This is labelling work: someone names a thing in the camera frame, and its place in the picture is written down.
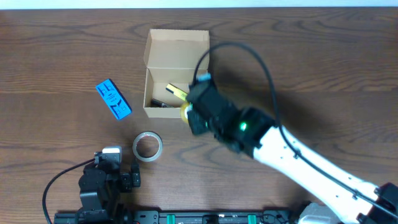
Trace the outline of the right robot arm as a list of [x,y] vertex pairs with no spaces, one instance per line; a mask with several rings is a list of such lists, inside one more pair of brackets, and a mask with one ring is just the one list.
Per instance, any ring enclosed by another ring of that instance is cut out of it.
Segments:
[[292,179],[323,202],[342,223],[397,223],[397,186],[380,187],[340,169],[256,108],[237,107],[211,81],[190,85],[188,123],[194,135],[213,133]]

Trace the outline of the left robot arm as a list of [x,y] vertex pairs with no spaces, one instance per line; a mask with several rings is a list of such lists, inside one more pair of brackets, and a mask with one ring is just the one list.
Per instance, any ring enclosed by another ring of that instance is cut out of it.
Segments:
[[75,223],[134,223],[120,196],[141,186],[136,159],[129,171],[122,172],[120,152],[97,152],[94,161],[83,169],[78,185],[82,207],[75,214]]

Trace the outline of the brown cardboard box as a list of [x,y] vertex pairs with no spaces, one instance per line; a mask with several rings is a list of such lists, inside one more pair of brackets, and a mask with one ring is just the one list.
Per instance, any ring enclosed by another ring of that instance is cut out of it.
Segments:
[[[197,63],[198,74],[208,71],[210,58],[201,56],[210,48],[210,32],[207,30],[150,29],[144,52],[146,83],[143,109],[149,118],[180,119],[180,107],[184,101],[167,91],[171,83],[189,92],[189,84]],[[151,106],[151,99],[163,101],[173,108]]]

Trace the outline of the small yellow tape roll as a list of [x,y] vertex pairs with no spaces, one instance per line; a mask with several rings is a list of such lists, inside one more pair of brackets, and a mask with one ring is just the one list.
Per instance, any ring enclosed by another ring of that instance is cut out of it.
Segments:
[[188,111],[190,110],[190,104],[189,103],[184,103],[181,107],[180,107],[180,117],[181,119],[188,124]]

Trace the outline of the yellow highlighter pen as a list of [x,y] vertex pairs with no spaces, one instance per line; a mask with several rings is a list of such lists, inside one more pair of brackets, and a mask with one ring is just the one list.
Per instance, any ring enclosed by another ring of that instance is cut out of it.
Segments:
[[172,85],[171,83],[169,83],[165,89],[169,92],[171,92],[174,96],[176,96],[177,98],[186,101],[186,97],[188,95],[188,93],[186,93],[185,91],[179,89],[178,87]]

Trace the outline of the blue plastic block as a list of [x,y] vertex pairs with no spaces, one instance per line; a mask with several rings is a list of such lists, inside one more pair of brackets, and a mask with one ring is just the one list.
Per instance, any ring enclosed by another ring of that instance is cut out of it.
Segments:
[[122,120],[132,114],[129,103],[111,79],[97,84],[96,90],[117,120]]

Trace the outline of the clear tape roll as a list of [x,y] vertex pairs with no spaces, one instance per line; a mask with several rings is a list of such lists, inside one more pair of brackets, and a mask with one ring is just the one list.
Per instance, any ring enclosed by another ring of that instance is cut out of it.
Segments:
[[145,131],[136,136],[132,145],[133,154],[142,162],[157,160],[163,151],[161,137],[152,131]]

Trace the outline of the black white marker pen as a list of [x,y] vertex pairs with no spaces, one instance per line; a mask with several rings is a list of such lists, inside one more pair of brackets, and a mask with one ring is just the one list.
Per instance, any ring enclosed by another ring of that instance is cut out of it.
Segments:
[[151,99],[150,102],[151,102],[151,106],[152,107],[156,107],[156,108],[173,108],[172,105],[167,104],[167,103],[165,103],[163,101],[156,100],[156,99]]

